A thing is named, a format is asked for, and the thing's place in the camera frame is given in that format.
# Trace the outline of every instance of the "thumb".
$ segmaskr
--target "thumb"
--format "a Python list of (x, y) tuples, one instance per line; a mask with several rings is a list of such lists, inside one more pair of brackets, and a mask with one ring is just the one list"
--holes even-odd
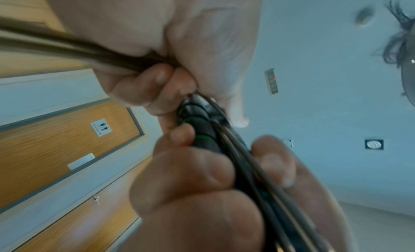
[(242, 86), (235, 93), (218, 99), (217, 103), (225, 109), (226, 115), (233, 127), (245, 128), (249, 124), (249, 119), (245, 116), (243, 110)]

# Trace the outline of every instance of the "hand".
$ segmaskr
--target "hand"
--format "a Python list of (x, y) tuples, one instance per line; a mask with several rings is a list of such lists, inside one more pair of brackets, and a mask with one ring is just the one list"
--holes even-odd
[[(232, 189), (231, 161), (189, 147), (194, 137), (193, 128), (184, 124), (157, 142), (152, 163), (130, 192), (143, 224), (120, 251), (261, 251), (264, 222), (250, 198)], [(252, 154), (337, 252), (353, 251), (338, 203), (281, 141), (261, 137), (253, 143)]]
[[(143, 56), (155, 51), (183, 67), (158, 64), (137, 74), (94, 65), (104, 91), (149, 113), (173, 112), (196, 89), (245, 127), (242, 82), (255, 49), (261, 0), (48, 0), (70, 31), (114, 51)], [(166, 119), (167, 132), (174, 115)]]

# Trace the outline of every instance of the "hair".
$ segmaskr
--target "hair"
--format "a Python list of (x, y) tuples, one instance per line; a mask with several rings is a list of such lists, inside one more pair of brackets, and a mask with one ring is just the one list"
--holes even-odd
[(398, 1), (396, 1), (395, 4), (392, 4), (392, 1), (390, 1), (389, 4), (386, 5), (386, 8), (398, 20), (401, 31), (389, 39), (388, 44), (383, 50), (382, 57), (387, 64), (396, 64), (397, 67), (400, 68), (408, 53), (406, 42), (415, 25), (415, 18), (409, 18), (402, 11)]

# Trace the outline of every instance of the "person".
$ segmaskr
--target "person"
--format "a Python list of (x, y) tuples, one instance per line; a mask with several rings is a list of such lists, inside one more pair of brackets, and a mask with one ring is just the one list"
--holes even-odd
[[(114, 51), (174, 57), (142, 73), (93, 64), (103, 90), (125, 106), (158, 116), (164, 136), (131, 187), (143, 224), (121, 251), (260, 251), (264, 222), (254, 203), (233, 190), (235, 172), (220, 154), (191, 147), (195, 132), (177, 127), (176, 109), (199, 91), (246, 127), (242, 84), (252, 59), (261, 0), (47, 0), (69, 32)], [(354, 250), (335, 199), (277, 138), (261, 137), (252, 154), (305, 211), (338, 252)]]

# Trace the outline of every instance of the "white push plate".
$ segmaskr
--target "white push plate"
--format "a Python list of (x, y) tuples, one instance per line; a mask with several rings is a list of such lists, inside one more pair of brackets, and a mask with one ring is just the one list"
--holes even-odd
[(84, 164), (88, 163), (89, 161), (92, 161), (95, 159), (95, 156), (93, 153), (90, 153), (89, 155), (86, 155), (75, 162), (72, 162), (68, 165), (69, 169), (75, 170), (76, 168), (83, 166)]
[(92, 128), (94, 128), (96, 134), (101, 137), (103, 135), (109, 134), (112, 132), (111, 128), (107, 124), (105, 119), (98, 120), (96, 122), (91, 123)]

